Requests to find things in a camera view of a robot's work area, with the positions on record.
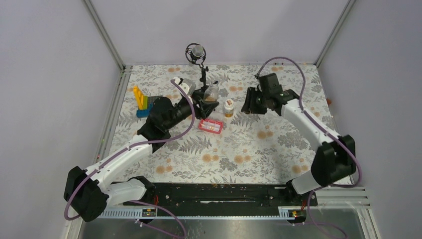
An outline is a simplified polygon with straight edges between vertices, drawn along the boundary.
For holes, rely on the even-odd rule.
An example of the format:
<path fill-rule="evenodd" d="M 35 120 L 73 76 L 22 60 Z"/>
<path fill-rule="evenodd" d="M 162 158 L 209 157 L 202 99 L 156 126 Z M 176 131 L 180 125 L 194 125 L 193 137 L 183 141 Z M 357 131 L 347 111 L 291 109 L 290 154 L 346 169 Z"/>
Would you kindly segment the red pill organizer box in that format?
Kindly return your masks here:
<path fill-rule="evenodd" d="M 213 112 L 206 119 L 200 120 L 198 129 L 209 133 L 221 134 L 223 126 L 224 114 Z"/>

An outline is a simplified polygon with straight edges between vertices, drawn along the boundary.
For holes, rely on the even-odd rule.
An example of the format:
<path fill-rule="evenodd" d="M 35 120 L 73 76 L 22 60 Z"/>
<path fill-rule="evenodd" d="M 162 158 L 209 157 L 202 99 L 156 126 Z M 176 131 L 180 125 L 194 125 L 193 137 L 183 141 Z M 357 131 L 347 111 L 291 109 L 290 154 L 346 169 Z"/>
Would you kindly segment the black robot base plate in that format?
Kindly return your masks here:
<path fill-rule="evenodd" d="M 182 203 L 254 203 L 258 206 L 304 206 L 310 193 L 297 194 L 288 184 L 151 183 L 139 199 L 158 206 Z"/>

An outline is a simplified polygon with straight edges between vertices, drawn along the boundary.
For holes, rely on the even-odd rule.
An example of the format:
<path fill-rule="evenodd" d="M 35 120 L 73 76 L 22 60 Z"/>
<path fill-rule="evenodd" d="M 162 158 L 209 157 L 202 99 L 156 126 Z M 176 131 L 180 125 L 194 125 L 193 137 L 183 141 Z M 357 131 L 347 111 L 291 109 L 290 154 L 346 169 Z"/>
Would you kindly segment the white pill bottle orange label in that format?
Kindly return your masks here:
<path fill-rule="evenodd" d="M 232 99 L 227 99 L 224 102 L 224 115 L 227 118 L 232 117 L 234 114 L 234 101 Z"/>

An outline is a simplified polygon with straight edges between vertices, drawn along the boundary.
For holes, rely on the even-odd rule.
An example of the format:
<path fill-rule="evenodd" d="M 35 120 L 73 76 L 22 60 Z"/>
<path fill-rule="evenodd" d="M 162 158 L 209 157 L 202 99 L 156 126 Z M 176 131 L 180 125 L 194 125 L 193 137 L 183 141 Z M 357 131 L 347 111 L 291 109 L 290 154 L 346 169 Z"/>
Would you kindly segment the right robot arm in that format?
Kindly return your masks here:
<path fill-rule="evenodd" d="M 307 113 L 300 96 L 291 89 L 283 90 L 276 74 L 260 76 L 258 81 L 257 87 L 247 89 L 241 112 L 260 115 L 268 110 L 276 112 L 299 130 L 316 153 L 310 170 L 287 182 L 288 203 L 298 205 L 305 199 L 305 193 L 356 172 L 355 142 L 351 136 L 340 136 Z"/>

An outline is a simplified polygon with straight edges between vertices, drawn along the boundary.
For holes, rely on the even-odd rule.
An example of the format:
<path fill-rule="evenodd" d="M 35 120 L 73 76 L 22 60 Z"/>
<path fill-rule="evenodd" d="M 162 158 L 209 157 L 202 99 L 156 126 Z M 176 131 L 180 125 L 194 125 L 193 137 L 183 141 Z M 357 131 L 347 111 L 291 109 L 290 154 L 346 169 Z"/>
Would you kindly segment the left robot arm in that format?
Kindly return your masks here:
<path fill-rule="evenodd" d="M 64 192 L 67 202 L 65 219 L 71 221 L 81 217 L 90 222 L 106 208 L 117 204 L 132 200 L 150 204 L 154 200 L 154 192 L 148 180 L 136 176 L 116 183 L 117 176 L 135 162 L 155 153 L 165 143 L 189 131 L 187 128 L 180 135 L 171 136 L 171 128 L 189 116 L 194 120 L 206 119 L 218 105 L 217 101 L 205 101 L 201 90 L 195 90 L 191 96 L 183 93 L 176 104 L 167 97 L 157 98 L 145 124 L 127 144 L 86 169 L 76 166 L 69 171 Z"/>

